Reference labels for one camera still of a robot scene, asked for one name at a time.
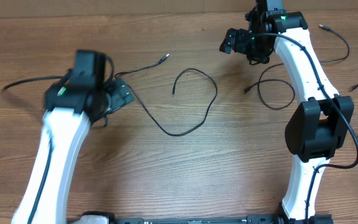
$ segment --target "wooden surface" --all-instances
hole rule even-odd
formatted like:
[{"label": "wooden surface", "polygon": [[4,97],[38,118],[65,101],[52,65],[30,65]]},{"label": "wooden surface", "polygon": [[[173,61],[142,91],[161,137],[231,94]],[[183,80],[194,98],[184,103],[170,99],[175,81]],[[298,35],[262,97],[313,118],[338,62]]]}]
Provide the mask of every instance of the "wooden surface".
[{"label": "wooden surface", "polygon": [[[358,11],[304,15],[320,59],[341,57],[346,48],[336,36],[318,29],[319,23],[349,41],[350,57],[324,66],[334,86],[348,95],[348,88],[358,83]],[[73,65],[76,49],[106,52],[117,72],[150,65],[170,53],[157,68],[125,79],[163,127],[179,133],[202,120],[214,88],[202,75],[188,73],[172,97],[176,76],[195,67],[218,84],[219,95],[205,124],[187,136],[165,135],[138,101],[111,115],[108,128],[93,128],[76,164],[70,218],[87,210],[144,218],[277,211],[291,169],[284,128],[296,103],[272,111],[259,102],[256,90],[242,94],[267,66],[251,67],[244,55],[218,51],[228,28],[247,27],[243,17],[209,13],[0,20],[0,90],[23,78],[63,75]],[[272,63],[279,61],[272,57]],[[289,80],[283,67],[265,78]],[[0,223],[10,223],[27,187],[39,145],[43,93],[50,84],[34,82],[0,94]],[[266,83],[262,89],[275,106],[291,98],[281,83]],[[358,90],[350,95],[356,105],[352,126],[358,133]],[[332,163],[350,164],[354,158],[354,145],[347,138]],[[336,223],[358,222],[358,166],[325,171],[316,210],[332,213]]]},{"label": "wooden surface", "polygon": [[[358,9],[358,0],[284,0],[288,10]],[[0,18],[248,12],[251,0],[0,0]]]}]

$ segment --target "wooden table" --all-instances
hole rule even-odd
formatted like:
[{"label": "wooden table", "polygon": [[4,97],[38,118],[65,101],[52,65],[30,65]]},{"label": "wooden table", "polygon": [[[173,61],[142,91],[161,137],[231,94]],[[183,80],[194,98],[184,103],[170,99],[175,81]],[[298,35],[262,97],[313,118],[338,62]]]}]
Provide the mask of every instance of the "wooden table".
[{"label": "wooden table", "polygon": [[[324,65],[342,95],[356,108],[352,126],[358,133],[358,11],[305,11],[314,49],[320,59],[338,58],[346,48],[327,25],[351,45],[350,57]],[[157,68],[128,75],[152,114],[164,128],[179,133],[199,123],[214,95],[211,82],[188,73],[171,96],[173,81],[195,67],[217,82],[219,95],[205,124],[193,133],[165,135],[138,101],[110,116],[106,129],[93,128],[82,147],[71,183],[67,214],[87,210],[117,217],[238,217],[273,213],[287,190],[291,154],[284,128],[296,103],[281,111],[263,106],[256,90],[267,65],[251,67],[241,54],[218,51],[228,28],[246,28],[242,13],[157,16],[96,16],[0,20],[0,90],[16,80],[63,75],[73,66],[76,49],[109,54],[116,71],[150,65],[166,53]],[[275,55],[272,64],[279,62]],[[284,67],[265,78],[289,80]],[[10,223],[27,187],[39,145],[43,93],[51,82],[34,82],[0,93],[0,223]],[[282,83],[262,85],[274,106],[291,99]],[[350,164],[355,149],[350,137],[332,163]],[[358,166],[327,169],[316,202],[318,213],[332,213],[336,223],[358,222]]]}]

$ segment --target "tabletop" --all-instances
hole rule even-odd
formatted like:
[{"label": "tabletop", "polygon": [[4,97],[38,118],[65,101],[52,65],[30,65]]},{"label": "tabletop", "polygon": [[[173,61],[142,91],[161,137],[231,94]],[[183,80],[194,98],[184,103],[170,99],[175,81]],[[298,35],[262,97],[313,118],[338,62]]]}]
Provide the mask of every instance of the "tabletop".
[{"label": "tabletop", "polygon": [[[324,24],[351,46],[349,58],[323,65],[341,95],[352,96],[352,127],[358,134],[358,10],[304,11],[314,50],[320,60],[342,57],[346,46],[321,30]],[[27,187],[39,146],[43,94],[52,81],[15,86],[30,77],[63,75],[73,66],[76,49],[105,52],[115,71],[144,67],[169,53],[158,67],[124,77],[160,124],[180,133],[198,124],[214,96],[206,77],[219,88],[204,125],[183,136],[167,136],[135,100],[96,123],[76,163],[67,206],[69,218],[87,210],[117,217],[238,217],[275,213],[287,191],[291,153],[284,129],[297,105],[274,111],[259,101],[256,90],[242,94],[268,65],[251,67],[245,55],[219,52],[226,31],[247,28],[243,13],[0,19],[0,223],[10,223]],[[273,55],[271,63],[280,59]],[[289,81],[285,67],[264,78]],[[283,83],[261,85],[267,103],[287,104],[291,89]],[[348,135],[331,163],[350,164],[356,156]],[[336,223],[358,221],[358,166],[326,169],[316,211],[333,214]]]}]

